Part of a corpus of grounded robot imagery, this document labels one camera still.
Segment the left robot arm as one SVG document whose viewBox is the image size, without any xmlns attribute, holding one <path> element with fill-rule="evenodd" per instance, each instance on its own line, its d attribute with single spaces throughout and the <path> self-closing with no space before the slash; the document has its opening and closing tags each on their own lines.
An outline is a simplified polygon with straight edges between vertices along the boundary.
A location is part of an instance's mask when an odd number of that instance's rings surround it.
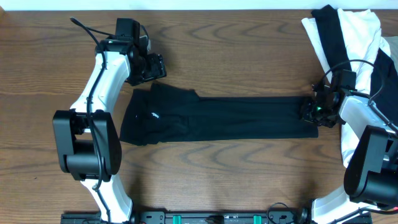
<svg viewBox="0 0 398 224">
<path fill-rule="evenodd" d="M 165 76 L 163 58 L 148 36 L 115 35 L 98 42 L 95 66 L 82 94 L 52 120 L 64 173 L 86 187 L 99 211 L 64 213 L 61 223 L 136 223 L 134 202 L 118 174 L 122 149 L 112 113 L 124 83 L 139 85 Z"/>
</svg>

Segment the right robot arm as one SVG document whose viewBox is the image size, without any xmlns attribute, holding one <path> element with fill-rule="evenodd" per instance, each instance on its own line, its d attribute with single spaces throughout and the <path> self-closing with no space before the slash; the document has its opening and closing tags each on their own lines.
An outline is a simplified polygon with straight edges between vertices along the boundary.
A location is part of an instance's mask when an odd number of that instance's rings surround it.
<svg viewBox="0 0 398 224">
<path fill-rule="evenodd" d="M 312 87 L 305 104 L 307 121 L 332 127 L 344 123 L 359 139 L 345 171 L 343 185 L 313 200 L 295 223 L 370 223 L 369 213 L 397 214 L 397 128 L 377 108 L 374 98 L 352 84 Z"/>
</svg>

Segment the black Sydrogen t-shirt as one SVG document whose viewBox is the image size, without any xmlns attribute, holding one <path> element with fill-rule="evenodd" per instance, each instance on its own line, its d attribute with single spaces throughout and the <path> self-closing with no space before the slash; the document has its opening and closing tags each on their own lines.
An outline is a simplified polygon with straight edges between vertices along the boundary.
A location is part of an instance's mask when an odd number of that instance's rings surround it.
<svg viewBox="0 0 398 224">
<path fill-rule="evenodd" d="M 135 89 L 120 140 L 137 146 L 160 142 L 317 138 L 300 117 L 304 96 L 202 97 L 163 83 Z"/>
</svg>

